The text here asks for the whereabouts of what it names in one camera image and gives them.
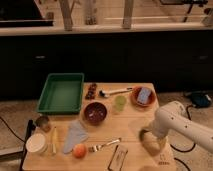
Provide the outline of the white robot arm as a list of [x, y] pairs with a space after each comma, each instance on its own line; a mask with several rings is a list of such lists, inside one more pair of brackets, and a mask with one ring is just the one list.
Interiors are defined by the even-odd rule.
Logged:
[[213, 154], [213, 129], [183, 117], [185, 112], [185, 107], [179, 101], [157, 108], [154, 119], [140, 130], [139, 138], [143, 140], [146, 133], [151, 133], [157, 139], [163, 139], [170, 130], [174, 130]]

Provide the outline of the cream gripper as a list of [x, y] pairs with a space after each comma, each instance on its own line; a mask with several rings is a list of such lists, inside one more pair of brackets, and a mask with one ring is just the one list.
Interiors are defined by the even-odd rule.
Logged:
[[141, 145], [151, 156], [157, 156], [165, 148], [167, 140], [165, 138], [160, 139], [155, 137], [147, 128], [142, 129], [148, 130], [149, 132], [145, 134], [143, 141], [139, 140], [141, 142]]

